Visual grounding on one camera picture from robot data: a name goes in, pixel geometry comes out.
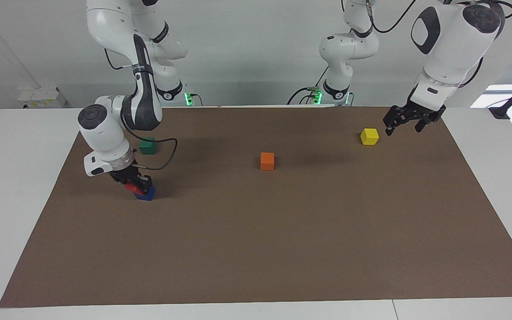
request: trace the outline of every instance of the brown table mat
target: brown table mat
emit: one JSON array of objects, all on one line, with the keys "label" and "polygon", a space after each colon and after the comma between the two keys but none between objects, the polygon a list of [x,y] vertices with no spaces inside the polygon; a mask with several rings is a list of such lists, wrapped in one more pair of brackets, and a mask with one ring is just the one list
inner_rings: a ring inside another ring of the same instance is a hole
[{"label": "brown table mat", "polygon": [[388,138],[386,111],[165,110],[142,135],[180,147],[151,203],[88,178],[79,136],[0,307],[512,296],[512,240],[446,126]]}]

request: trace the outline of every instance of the green cube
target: green cube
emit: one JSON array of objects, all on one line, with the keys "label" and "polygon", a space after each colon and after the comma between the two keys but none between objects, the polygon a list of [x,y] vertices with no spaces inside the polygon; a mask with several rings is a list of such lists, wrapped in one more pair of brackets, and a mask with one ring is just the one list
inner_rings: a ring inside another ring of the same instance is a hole
[{"label": "green cube", "polygon": [[150,141],[140,142],[140,151],[142,154],[155,154],[157,152],[157,144],[153,142],[155,138],[145,138]]}]

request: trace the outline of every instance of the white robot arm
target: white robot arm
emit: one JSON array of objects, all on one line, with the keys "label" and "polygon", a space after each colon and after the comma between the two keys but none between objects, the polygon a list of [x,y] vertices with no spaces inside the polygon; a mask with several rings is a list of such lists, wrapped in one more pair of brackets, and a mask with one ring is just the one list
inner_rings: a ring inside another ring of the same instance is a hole
[{"label": "white robot arm", "polygon": [[323,38],[321,57],[328,63],[327,78],[321,85],[323,103],[346,105],[353,77],[351,60],[365,59],[378,52],[378,36],[372,32],[366,0],[348,0],[345,7],[345,22],[351,31]]},{"label": "white robot arm", "polygon": [[384,117],[389,136],[411,120],[419,120],[417,132],[437,122],[445,100],[461,87],[503,30],[504,11],[496,0],[449,3],[429,6],[412,27],[411,38],[428,60],[406,105],[395,105]]},{"label": "white robot arm", "polygon": [[79,114],[80,132],[94,150],[84,159],[88,176],[109,172],[117,182],[148,194],[151,178],[141,176],[128,130],[155,129],[162,105],[185,104],[185,85],[170,60],[187,55],[160,16],[158,0],[87,0],[88,30],[104,48],[130,60],[136,81],[132,95],[104,96]]}]

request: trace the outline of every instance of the black cable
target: black cable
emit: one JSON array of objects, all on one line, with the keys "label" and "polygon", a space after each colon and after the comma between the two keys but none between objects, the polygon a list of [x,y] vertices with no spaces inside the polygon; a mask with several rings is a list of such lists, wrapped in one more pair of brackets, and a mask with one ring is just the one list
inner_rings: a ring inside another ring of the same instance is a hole
[{"label": "black cable", "polygon": [[199,97],[199,100],[201,100],[201,106],[202,107],[205,107],[205,105],[203,104],[203,98],[201,98],[201,96],[199,96],[198,94],[196,93],[192,93],[191,94],[191,97]]},{"label": "black cable", "polygon": [[169,139],[163,139],[163,140],[149,140],[149,139],[146,139],[146,138],[142,138],[142,137],[138,136],[137,134],[135,134],[128,127],[128,124],[126,124],[126,120],[124,119],[124,117],[121,114],[120,114],[120,118],[122,119],[122,124],[124,125],[124,128],[126,128],[126,130],[132,136],[134,136],[134,138],[137,138],[137,139],[139,139],[141,141],[145,141],[145,142],[152,142],[154,144],[162,144],[162,143],[169,142],[169,141],[175,142],[175,147],[173,147],[173,152],[171,153],[171,156],[169,157],[169,160],[167,162],[165,162],[165,164],[163,166],[161,166],[160,168],[149,168],[149,167],[146,167],[146,166],[139,166],[139,168],[143,168],[145,170],[150,170],[150,171],[160,171],[160,170],[163,170],[163,169],[167,168],[167,166],[173,160],[173,157],[175,156],[175,153],[177,152],[177,146],[179,146],[179,141],[176,138],[169,138]]},{"label": "black cable", "polygon": [[371,23],[372,23],[372,27],[374,28],[374,30],[378,31],[379,33],[381,34],[386,34],[390,31],[392,31],[394,28],[396,28],[396,26],[398,26],[398,24],[400,23],[400,21],[402,21],[402,19],[406,16],[406,14],[408,13],[408,11],[410,11],[410,9],[412,8],[412,6],[414,6],[414,3],[416,2],[417,0],[412,0],[412,2],[410,3],[410,5],[408,6],[408,8],[406,8],[406,10],[404,11],[404,13],[402,14],[402,16],[400,16],[400,18],[398,19],[398,21],[396,21],[396,24],[394,24],[394,26],[390,27],[390,29],[388,30],[380,30],[375,24],[374,24],[374,17],[370,17],[371,19]]},{"label": "black cable", "polygon": [[315,97],[315,96],[314,95],[305,96],[305,97],[301,98],[301,100],[299,101],[299,104],[303,104],[303,99],[307,98],[307,101],[309,101],[309,98],[313,98],[313,97]]},{"label": "black cable", "polygon": [[[477,2],[478,4],[487,4],[487,3],[494,3],[494,4],[504,4],[505,6],[508,6],[512,10],[512,4],[509,2],[503,1],[503,0],[480,0]],[[457,2],[457,4],[467,4],[468,6],[471,4],[469,1],[462,1]],[[512,17],[512,12],[508,16],[505,16],[506,19]]]},{"label": "black cable", "polygon": [[509,99],[511,99],[511,98],[508,98],[508,99],[505,99],[505,100],[501,100],[501,101],[497,101],[496,103],[492,103],[492,104],[488,105],[487,107],[485,107],[485,109],[489,109],[490,107],[492,107],[492,106],[494,106],[494,105],[496,105],[498,103],[504,103],[505,101],[507,101]]},{"label": "black cable", "polygon": [[[504,4],[505,6],[508,6],[512,10],[512,4],[510,4],[509,2],[502,1],[502,0],[492,0],[492,2],[494,2],[496,4]],[[511,17],[512,17],[512,12],[510,15],[506,16],[505,18],[508,19]]]},{"label": "black cable", "polygon": [[355,101],[355,94],[353,92],[349,93],[350,95],[353,95],[353,99],[351,99],[351,104],[349,107],[353,107],[353,102]]},{"label": "black cable", "polygon": [[319,77],[319,80],[317,81],[317,83],[315,83],[315,87],[319,86],[319,83],[321,82],[321,79],[323,79],[323,76],[325,76],[325,74],[327,73],[327,70],[329,70],[329,65],[325,68],[325,71],[323,71],[323,73],[321,74],[321,77]]},{"label": "black cable", "polygon": [[466,81],[465,83],[459,85],[459,89],[465,87],[466,85],[468,85],[471,81],[473,81],[473,79],[475,79],[475,77],[477,76],[477,74],[479,73],[479,70],[481,69],[481,65],[483,65],[483,59],[485,57],[481,57],[481,59],[479,60],[479,64],[477,65],[477,68],[475,69],[475,72],[473,73],[473,76],[471,76],[471,78],[469,78],[468,81]]},{"label": "black cable", "polygon": [[110,67],[112,67],[112,69],[121,70],[124,68],[124,67],[114,67],[114,65],[112,64],[112,61],[110,61],[110,55],[108,54],[108,49],[104,49],[104,52],[106,53],[106,59],[108,59],[108,63],[110,64]]},{"label": "black cable", "polygon": [[300,93],[300,92],[302,92],[302,91],[306,91],[306,90],[307,90],[307,91],[309,91],[309,89],[307,89],[307,87],[306,87],[306,88],[301,88],[301,89],[299,89],[298,91],[296,91],[296,92],[292,95],[292,97],[288,100],[288,103],[287,103],[287,104],[290,104],[290,103],[291,103],[291,101],[293,100],[293,98],[295,98],[295,97],[297,96],[297,94],[298,94],[298,93]]}]

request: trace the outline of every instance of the cube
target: cube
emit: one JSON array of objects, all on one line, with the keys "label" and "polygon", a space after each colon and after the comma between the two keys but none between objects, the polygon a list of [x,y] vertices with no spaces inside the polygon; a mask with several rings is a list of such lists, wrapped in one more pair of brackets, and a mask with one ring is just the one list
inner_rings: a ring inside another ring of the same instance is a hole
[{"label": "cube", "polygon": [[260,170],[273,171],[274,170],[274,153],[262,152],[260,155]]},{"label": "cube", "polygon": [[140,142],[140,151],[142,154],[155,154],[157,152],[157,144],[152,142],[155,138],[145,138],[150,141],[141,141]]},{"label": "cube", "polygon": [[155,197],[155,186],[151,186],[150,192],[146,195],[134,194],[138,200],[153,201]]},{"label": "cube", "polygon": [[379,136],[376,129],[365,129],[361,133],[361,141],[365,146],[374,146],[378,142]]}]

